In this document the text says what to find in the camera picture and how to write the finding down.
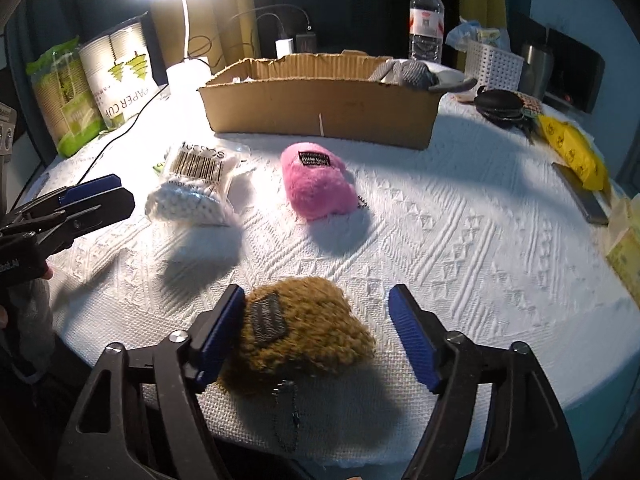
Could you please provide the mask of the cotton swab bag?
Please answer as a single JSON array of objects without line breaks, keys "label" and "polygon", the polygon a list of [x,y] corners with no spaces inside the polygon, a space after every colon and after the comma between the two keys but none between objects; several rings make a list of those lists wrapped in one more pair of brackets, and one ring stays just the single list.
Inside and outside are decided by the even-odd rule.
[{"label": "cotton swab bag", "polygon": [[151,220],[189,226],[232,226],[236,214],[229,198],[233,180],[250,169],[250,149],[216,140],[182,142],[154,166],[158,185],[144,212]]}]

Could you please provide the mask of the brown plush pouch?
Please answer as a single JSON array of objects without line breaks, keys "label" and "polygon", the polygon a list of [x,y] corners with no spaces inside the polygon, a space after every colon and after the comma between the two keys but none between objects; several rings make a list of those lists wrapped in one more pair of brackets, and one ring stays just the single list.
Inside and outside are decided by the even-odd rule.
[{"label": "brown plush pouch", "polygon": [[372,359],[374,349],[338,286],[318,276],[284,278],[246,296],[240,334],[217,382],[261,396],[280,382],[342,374]]}]

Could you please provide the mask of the pink plush pouch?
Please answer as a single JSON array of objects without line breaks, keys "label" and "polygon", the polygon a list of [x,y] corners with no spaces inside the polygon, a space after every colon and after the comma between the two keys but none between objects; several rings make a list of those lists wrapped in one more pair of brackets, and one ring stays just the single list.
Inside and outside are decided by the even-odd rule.
[{"label": "pink plush pouch", "polygon": [[280,156],[285,194],[296,214],[306,220],[351,214],[366,202],[347,177],[341,157],[312,142],[289,145]]}]

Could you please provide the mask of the grey dotted gloves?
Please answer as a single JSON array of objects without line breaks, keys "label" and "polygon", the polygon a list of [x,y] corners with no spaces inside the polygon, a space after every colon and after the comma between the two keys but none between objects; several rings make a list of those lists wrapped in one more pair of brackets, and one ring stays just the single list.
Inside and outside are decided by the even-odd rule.
[{"label": "grey dotted gloves", "polygon": [[380,64],[369,76],[368,81],[396,84],[430,93],[465,92],[477,84],[476,78],[465,76],[456,70],[448,70],[447,67],[442,67],[440,72],[434,72],[427,62],[398,58]]}]

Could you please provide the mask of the white paper cup pack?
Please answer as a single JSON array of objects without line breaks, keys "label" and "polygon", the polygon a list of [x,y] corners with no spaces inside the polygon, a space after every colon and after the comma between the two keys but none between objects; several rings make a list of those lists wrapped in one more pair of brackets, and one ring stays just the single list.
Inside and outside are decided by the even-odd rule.
[{"label": "white paper cup pack", "polygon": [[87,42],[78,53],[108,130],[137,115],[158,90],[140,18]]}]

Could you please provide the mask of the yellow tissue pack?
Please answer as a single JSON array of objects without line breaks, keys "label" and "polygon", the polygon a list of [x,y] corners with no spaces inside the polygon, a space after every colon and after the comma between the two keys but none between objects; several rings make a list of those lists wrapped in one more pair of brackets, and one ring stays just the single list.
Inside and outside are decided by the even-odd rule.
[{"label": "yellow tissue pack", "polygon": [[634,302],[640,302],[639,195],[623,197],[608,219],[604,239],[605,259],[620,278]]}]

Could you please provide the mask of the white tablecloth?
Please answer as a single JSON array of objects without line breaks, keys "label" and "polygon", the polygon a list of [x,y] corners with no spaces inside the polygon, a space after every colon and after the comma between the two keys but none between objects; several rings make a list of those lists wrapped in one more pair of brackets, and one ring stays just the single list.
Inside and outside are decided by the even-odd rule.
[{"label": "white tablecloth", "polygon": [[484,122],[445,96],[424,151],[324,139],[366,203],[346,216],[300,220],[286,200],[286,136],[238,136],[250,169],[235,180],[235,226],[186,228],[143,210],[155,165],[195,134],[204,112],[155,100],[126,134],[54,162],[45,193],[82,176],[117,174],[137,208],[52,259],[54,327],[81,359],[111,341],[155,344],[213,307],[229,284],[321,276],[371,331],[373,360],[301,385],[294,399],[250,400],[209,387],[212,434],[326,466],[383,465],[412,455],[435,399],[413,375],[387,311],[405,284],[424,309],[480,344],[527,342],[558,397],[583,470],[597,466],[637,392],[639,310],[601,255],[553,169],[554,154]]}]

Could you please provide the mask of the yellow curtain left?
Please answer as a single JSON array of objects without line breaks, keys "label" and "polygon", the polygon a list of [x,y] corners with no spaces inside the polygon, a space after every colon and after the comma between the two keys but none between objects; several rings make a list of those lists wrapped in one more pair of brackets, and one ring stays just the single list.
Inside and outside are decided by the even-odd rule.
[{"label": "yellow curtain left", "polygon": [[241,58],[260,55],[254,0],[188,0],[189,51],[204,55],[214,73]]}]

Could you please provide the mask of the dark smartphone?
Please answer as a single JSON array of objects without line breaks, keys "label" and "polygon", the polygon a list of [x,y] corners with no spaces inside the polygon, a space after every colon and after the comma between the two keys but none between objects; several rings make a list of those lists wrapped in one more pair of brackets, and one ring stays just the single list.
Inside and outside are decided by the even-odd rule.
[{"label": "dark smartphone", "polygon": [[608,226],[608,216],[593,192],[586,190],[582,186],[582,181],[579,180],[577,174],[570,167],[561,165],[558,162],[552,162],[551,167],[561,178],[568,192],[570,192],[570,196],[573,197],[584,219],[593,226]]}]

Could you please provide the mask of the white charger plug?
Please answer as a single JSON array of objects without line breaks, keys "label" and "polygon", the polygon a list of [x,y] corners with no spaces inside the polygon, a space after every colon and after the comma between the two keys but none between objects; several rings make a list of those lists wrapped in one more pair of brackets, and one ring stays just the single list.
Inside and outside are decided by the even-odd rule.
[{"label": "white charger plug", "polygon": [[282,38],[278,39],[274,46],[276,47],[276,55],[277,58],[284,58],[287,55],[290,55],[294,52],[294,39],[293,38]]}]

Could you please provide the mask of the brown cardboard box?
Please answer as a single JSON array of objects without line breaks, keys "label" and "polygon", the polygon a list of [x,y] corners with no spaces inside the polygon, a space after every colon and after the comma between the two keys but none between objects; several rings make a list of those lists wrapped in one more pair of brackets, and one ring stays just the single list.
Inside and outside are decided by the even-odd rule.
[{"label": "brown cardboard box", "polygon": [[424,150],[442,90],[373,81],[386,58],[357,52],[244,58],[198,89],[216,133],[273,133]]}]

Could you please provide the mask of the red patterned card box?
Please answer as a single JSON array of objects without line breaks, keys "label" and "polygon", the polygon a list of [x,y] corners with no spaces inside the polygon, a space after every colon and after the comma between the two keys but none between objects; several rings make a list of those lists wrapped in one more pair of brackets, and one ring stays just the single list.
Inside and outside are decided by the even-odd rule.
[{"label": "red patterned card box", "polygon": [[525,115],[529,117],[536,117],[544,114],[544,107],[537,98],[522,92],[518,92],[518,96],[523,101],[523,113]]}]

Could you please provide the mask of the black round zipper case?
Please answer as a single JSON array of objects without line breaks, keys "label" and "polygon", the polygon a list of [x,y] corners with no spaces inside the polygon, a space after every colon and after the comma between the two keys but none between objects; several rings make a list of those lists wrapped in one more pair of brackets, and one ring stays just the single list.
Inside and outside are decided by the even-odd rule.
[{"label": "black round zipper case", "polygon": [[515,92],[480,86],[473,101],[476,110],[494,122],[518,122],[524,118],[524,102]]}]

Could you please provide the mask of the black monitor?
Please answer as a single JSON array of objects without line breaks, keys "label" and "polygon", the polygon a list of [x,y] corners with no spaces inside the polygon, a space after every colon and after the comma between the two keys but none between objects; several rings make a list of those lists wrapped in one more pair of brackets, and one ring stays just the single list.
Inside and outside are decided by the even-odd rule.
[{"label": "black monitor", "polygon": [[548,30],[547,47],[553,56],[547,93],[576,110],[591,113],[601,87],[604,59],[597,51],[553,28]]}]

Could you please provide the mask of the white perforated plastic basket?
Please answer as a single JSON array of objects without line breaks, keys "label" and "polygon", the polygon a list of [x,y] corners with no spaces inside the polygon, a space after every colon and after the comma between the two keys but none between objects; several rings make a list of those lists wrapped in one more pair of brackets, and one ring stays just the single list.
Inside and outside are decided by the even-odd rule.
[{"label": "white perforated plastic basket", "polygon": [[520,85],[524,58],[510,51],[471,40],[466,50],[464,74],[476,79],[475,89],[516,91]]}]

